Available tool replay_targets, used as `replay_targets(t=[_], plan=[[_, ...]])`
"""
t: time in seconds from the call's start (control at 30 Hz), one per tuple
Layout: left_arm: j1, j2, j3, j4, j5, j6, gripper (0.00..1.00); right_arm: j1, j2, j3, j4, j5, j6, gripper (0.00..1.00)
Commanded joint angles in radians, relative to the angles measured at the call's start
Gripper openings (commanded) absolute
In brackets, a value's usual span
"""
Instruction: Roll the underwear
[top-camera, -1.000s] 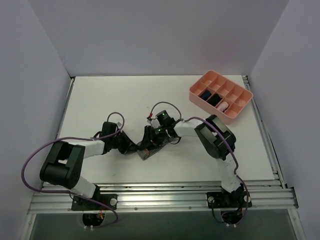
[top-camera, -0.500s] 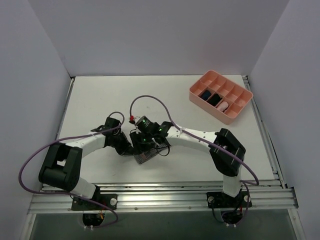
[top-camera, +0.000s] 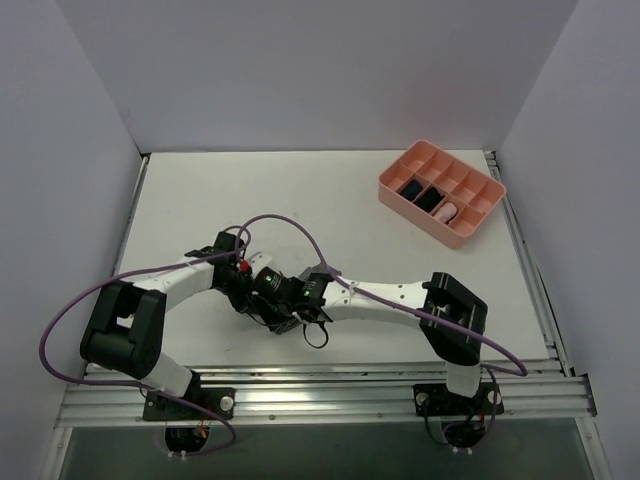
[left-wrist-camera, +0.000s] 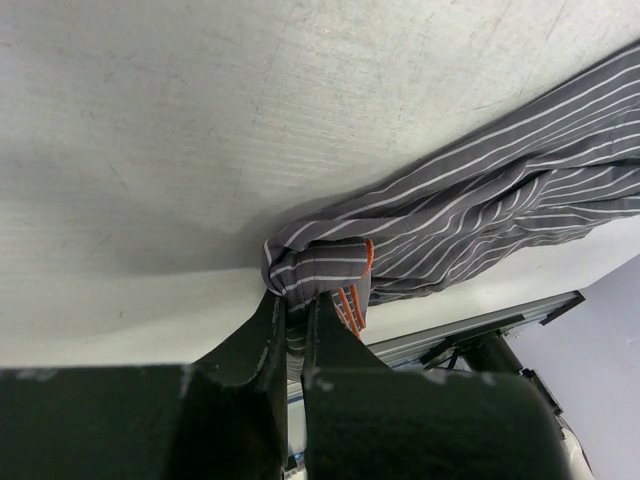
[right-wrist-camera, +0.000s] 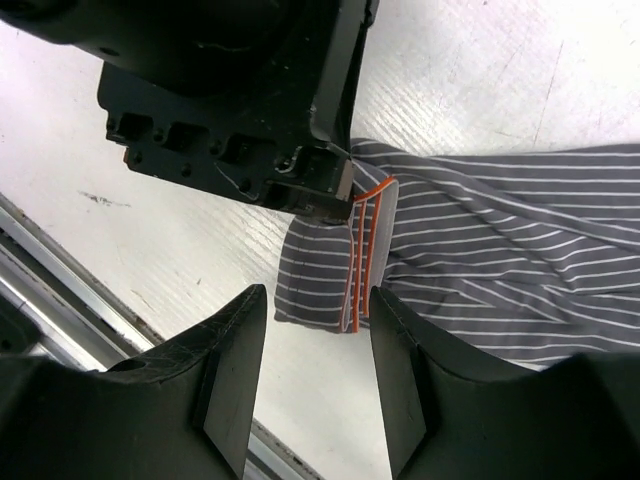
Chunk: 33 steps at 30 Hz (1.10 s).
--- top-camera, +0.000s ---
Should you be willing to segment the grey striped underwear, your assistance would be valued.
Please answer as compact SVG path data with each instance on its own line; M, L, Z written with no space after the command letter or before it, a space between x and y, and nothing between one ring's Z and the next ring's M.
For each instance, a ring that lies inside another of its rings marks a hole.
M338 271L320 264L306 268L298 277L286 277L282 272L270 269L263 276L267 301L308 302L311 306L319 308L320 322L317 324L323 328L326 322L332 322L325 312L326 301L323 300L323 295L329 283L334 281L333 274L338 274Z

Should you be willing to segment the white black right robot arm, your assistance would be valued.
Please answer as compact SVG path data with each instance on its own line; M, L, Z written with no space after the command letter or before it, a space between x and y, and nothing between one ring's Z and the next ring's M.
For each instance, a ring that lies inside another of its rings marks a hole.
M444 400L455 412L469 411L480 400L481 342L488 307L449 274L436 272L423 282L385 284L337 275L321 265L299 277L273 267L266 253L246 265L252 278L250 306L270 327L295 323L326 330L329 322L380 321L418 328L445 362Z

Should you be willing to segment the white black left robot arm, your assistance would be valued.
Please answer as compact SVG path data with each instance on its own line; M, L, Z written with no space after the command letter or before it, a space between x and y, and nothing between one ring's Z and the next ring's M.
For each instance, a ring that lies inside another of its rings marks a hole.
M80 343L81 358L125 374L167 394L165 405L179 419L202 405L195 373L162 352L166 313L192 296L217 290L240 305L252 281L241 261L248 241L222 231L214 243L191 250L166 267L139 270L100 289Z

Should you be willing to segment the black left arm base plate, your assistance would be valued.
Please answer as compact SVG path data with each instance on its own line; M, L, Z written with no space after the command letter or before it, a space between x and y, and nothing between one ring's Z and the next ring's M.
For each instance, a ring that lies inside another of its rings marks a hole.
M145 400L142 419L148 422L180 422L211 419L213 412L224 420L234 415L236 390L229 387L203 388L198 393L188 393L185 400L206 412L168 399L157 392L149 392Z

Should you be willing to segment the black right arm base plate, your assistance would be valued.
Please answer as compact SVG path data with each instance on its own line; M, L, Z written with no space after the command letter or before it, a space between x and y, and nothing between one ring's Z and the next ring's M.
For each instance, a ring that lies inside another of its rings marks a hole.
M505 411L500 389L491 382L481 382L472 397L451 393L444 383L414 384L412 390L418 416L502 415Z

